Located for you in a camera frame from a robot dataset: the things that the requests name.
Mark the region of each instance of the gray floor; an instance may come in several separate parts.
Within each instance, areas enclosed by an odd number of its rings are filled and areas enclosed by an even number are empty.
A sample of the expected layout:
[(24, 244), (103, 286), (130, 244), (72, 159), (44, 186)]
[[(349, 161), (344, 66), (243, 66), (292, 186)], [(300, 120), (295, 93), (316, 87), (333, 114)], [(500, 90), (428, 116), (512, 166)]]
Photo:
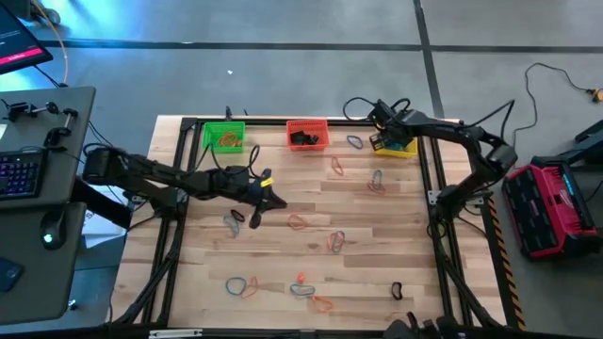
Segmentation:
[[(413, 0), (54, 0), (44, 4), (63, 17), (60, 34), (76, 40), (147, 42), (278, 42), (420, 44)], [(438, 45), (603, 46), (598, 0), (423, 0), (429, 38)], [(43, 40), (55, 40), (39, 24)], [(59, 79), (62, 55), (41, 67)], [(92, 120), (113, 143), (146, 153), (159, 114), (339, 115), (343, 102), (362, 95), (393, 102), (411, 98), (432, 115), (422, 52), (221, 49), (70, 48), (70, 86), (98, 88)], [(535, 61), (563, 67), (579, 86), (603, 86), (600, 54), (433, 53), (447, 118), (475, 121), (511, 98), (517, 103), (507, 138), (533, 119), (524, 70)], [(598, 121), (603, 105), (569, 88), (562, 76), (530, 72), (538, 125), (519, 134), (519, 163), (535, 154), (566, 150), (573, 136)], [(0, 76), (0, 90), (48, 88), (35, 70)], [(365, 107), (351, 108), (366, 114)], [(483, 124), (497, 133), (502, 116)], [(600, 177), (579, 178), (589, 194)], [(603, 202), (603, 194), (590, 205)], [(527, 325), (545, 331), (603, 337), (603, 261), (533, 264), (518, 253), (503, 205), (504, 226)], [(116, 240), (82, 250), (73, 297), (82, 307), (57, 321), (0, 327), (1, 332), (99, 324), (122, 251)]]

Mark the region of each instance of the wooden tabletop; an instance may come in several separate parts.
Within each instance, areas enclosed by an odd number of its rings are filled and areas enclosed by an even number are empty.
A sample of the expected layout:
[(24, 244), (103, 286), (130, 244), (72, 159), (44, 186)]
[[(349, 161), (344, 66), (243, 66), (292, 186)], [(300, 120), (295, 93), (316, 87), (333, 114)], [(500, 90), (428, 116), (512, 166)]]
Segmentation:
[[(182, 118), (157, 118), (151, 159), (172, 163)], [(291, 152), (284, 126), (248, 125), (244, 153), (217, 154), (223, 167), (247, 164), (252, 146), (261, 145), (253, 168), (258, 173), (272, 169), (274, 191), (288, 207), (264, 214), (256, 230), (242, 226), (234, 238), (222, 218), (235, 208), (249, 219), (250, 206), (223, 198), (190, 201), (170, 327), (384, 330), (394, 319), (406, 319), (409, 311), (419, 320), (443, 314), (418, 158), (374, 155), (367, 142), (374, 133), (370, 127), (330, 127), (329, 132), (331, 144), (324, 152)], [(360, 137), (365, 147), (352, 148), (347, 135)], [(466, 151), (447, 142), (440, 148), (448, 183), (460, 182), (470, 171)], [(331, 168), (333, 155), (343, 176)], [(215, 165), (207, 156), (201, 169), (210, 168)], [(367, 188), (375, 170), (383, 172), (384, 195)], [(145, 206), (132, 222), (151, 214)], [(287, 226), (291, 214), (310, 226), (292, 230)], [(482, 227), (481, 218), (462, 216)], [(149, 221), (128, 235), (112, 297), (116, 317), (149, 279), (159, 223)], [(468, 285), (492, 316), (505, 323), (487, 240), (470, 226), (455, 224)], [(346, 241), (333, 254), (327, 237), (336, 231), (343, 231)], [(317, 296), (333, 302), (332, 311), (323, 313), (311, 299), (289, 293), (299, 272), (316, 287)], [(229, 295), (224, 284), (231, 277), (256, 277), (258, 292), (247, 299)], [(392, 282), (403, 284), (404, 300), (392, 299)], [(163, 284), (159, 291), (155, 313)], [(458, 295), (453, 287), (451, 291), (459, 317)]]

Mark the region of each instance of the screen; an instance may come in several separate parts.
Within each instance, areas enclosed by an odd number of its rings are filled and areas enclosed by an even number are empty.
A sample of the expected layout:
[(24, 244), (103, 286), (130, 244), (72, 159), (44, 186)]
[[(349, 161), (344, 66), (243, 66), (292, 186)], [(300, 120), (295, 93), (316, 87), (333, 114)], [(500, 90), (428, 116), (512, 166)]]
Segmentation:
[(27, 28), (0, 4), (0, 74), (52, 59)]

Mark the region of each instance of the orange basket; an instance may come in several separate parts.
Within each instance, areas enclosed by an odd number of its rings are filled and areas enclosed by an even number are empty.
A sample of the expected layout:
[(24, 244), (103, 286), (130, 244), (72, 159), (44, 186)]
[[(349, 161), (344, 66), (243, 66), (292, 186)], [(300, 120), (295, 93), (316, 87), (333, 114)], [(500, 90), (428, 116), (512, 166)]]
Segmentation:
[[(317, 136), (316, 145), (296, 145), (291, 142), (291, 135), (303, 131), (306, 135)], [(286, 142), (291, 151), (321, 151), (329, 146), (329, 127), (325, 120), (287, 121)]]

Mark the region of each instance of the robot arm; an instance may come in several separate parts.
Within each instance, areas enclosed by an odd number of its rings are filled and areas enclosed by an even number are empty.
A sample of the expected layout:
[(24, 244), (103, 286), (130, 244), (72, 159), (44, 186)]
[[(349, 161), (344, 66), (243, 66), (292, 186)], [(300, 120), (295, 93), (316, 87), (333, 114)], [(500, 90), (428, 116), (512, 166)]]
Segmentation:
[[(254, 178), (250, 176), (248, 168), (243, 166), (187, 172), (142, 155), (102, 146), (88, 154), (83, 179), (93, 185), (118, 186), (130, 196), (148, 198), (155, 210), (177, 207), (182, 198), (174, 188), (180, 188), (199, 200), (224, 197), (244, 202), (255, 206), (250, 221), (253, 229), (260, 225), (264, 212), (286, 208), (286, 202), (272, 191), (270, 169), (264, 169), (260, 177)], [(151, 182), (167, 187), (158, 187)]]
[[(380, 131), (371, 137), (376, 150), (392, 143), (406, 146), (414, 137), (434, 137), (461, 144), (467, 149), (472, 173), (460, 184), (446, 186), (437, 197), (438, 217), (444, 221), (456, 218), (466, 201), (484, 189), (484, 185), (502, 179), (517, 160), (514, 149), (501, 137), (489, 134), (479, 126), (440, 121), (415, 110), (396, 112), (381, 100), (367, 118)], [(492, 147), (486, 156), (482, 155), (481, 143)]]

